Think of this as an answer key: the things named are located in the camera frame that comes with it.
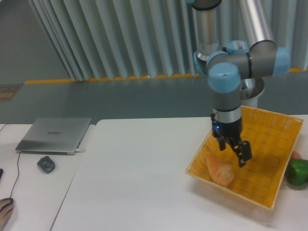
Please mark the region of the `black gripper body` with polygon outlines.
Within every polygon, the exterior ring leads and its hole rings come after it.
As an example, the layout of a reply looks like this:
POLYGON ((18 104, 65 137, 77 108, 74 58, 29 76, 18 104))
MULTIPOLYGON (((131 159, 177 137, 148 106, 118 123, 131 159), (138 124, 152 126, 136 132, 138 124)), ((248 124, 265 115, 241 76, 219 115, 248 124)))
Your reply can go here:
POLYGON ((242 132, 242 118, 231 123, 223 123, 215 119, 215 113, 211 114, 212 133, 215 138, 224 137, 226 139, 233 138, 235 140, 241 139, 242 132))

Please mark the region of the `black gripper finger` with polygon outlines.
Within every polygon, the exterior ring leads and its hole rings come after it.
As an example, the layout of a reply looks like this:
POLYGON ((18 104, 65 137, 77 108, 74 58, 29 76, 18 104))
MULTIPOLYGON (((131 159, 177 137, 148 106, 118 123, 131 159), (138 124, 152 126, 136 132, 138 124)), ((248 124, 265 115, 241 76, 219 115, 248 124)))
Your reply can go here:
POLYGON ((245 166, 246 162, 252 158, 249 141, 243 141, 241 138, 229 138, 229 145, 238 158, 239 167, 245 166))
POLYGON ((228 143, 228 139, 226 139, 223 136, 217 137, 218 143, 219 143, 219 149, 220 151, 223 151, 226 149, 226 144, 228 143))

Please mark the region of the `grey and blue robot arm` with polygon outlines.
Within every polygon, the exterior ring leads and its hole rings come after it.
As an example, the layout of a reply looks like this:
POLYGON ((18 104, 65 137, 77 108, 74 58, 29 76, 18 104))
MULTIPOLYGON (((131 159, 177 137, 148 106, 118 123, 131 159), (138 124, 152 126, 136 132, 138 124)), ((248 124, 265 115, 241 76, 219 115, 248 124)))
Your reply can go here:
POLYGON ((259 0, 238 2, 246 40, 230 42, 218 50, 217 8, 219 0, 191 0, 197 21, 198 48, 195 52, 196 71, 208 77, 213 97, 211 114, 213 136, 220 150, 229 145, 243 167, 252 158, 251 146, 241 139, 241 83, 245 79, 286 73, 291 65, 287 48, 278 47, 259 0))

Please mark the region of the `person's hand on mouse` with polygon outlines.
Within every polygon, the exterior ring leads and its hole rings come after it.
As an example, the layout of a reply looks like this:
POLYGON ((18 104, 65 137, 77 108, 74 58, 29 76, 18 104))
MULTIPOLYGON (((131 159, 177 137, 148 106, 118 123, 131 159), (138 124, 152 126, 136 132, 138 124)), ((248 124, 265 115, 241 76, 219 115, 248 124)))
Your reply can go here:
MULTIPOLYGON (((4 206, 8 202, 2 202, 0 203, 0 207, 4 206)), ((3 230, 5 224, 7 223, 8 219, 13 214, 14 210, 14 203, 2 210, 0 210, 0 230, 3 230)))

